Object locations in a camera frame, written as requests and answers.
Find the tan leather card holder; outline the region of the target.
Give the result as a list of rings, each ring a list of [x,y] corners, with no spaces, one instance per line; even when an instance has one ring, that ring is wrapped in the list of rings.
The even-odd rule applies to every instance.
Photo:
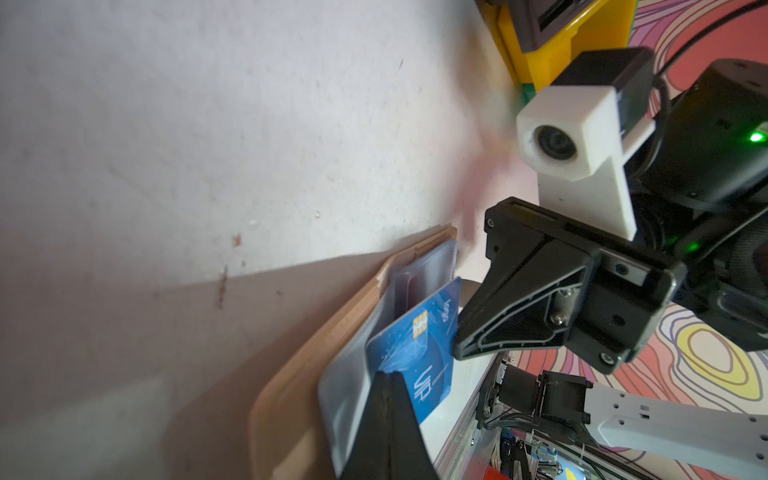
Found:
[[[335,472],[318,401],[321,374],[360,330],[404,266],[457,238],[457,228],[434,228],[389,255],[378,271],[314,333],[260,391],[247,421],[252,479],[333,479]]]

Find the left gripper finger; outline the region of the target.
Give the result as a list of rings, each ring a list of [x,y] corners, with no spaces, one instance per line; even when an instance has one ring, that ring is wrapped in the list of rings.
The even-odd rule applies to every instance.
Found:
[[[436,479],[400,372],[378,372],[342,479]]]

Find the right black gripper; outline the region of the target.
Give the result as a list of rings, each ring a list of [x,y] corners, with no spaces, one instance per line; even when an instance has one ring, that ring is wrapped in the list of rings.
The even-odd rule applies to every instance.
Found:
[[[625,240],[518,198],[485,215],[490,269],[459,314],[457,360],[566,347],[610,374],[670,304],[741,349],[767,347],[767,68],[712,62],[671,99],[653,72],[655,131],[625,165]]]

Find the blue credit card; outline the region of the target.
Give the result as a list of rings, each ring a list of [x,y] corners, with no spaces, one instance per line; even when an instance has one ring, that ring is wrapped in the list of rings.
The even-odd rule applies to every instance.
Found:
[[[400,372],[419,422],[449,395],[462,280],[454,278],[368,340],[371,375]]]

